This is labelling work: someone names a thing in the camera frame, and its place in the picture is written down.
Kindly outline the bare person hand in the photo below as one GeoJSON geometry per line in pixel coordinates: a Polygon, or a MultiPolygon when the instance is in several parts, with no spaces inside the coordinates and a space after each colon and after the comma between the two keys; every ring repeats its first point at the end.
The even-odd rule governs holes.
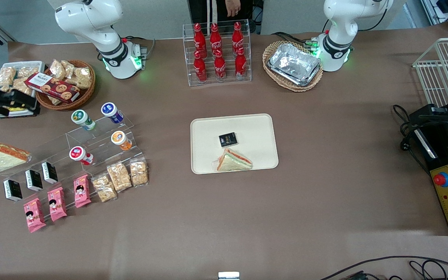
{"type": "Polygon", "coordinates": [[[225,0],[225,6],[227,11],[227,17],[235,17],[241,10],[240,0],[225,0]]]}

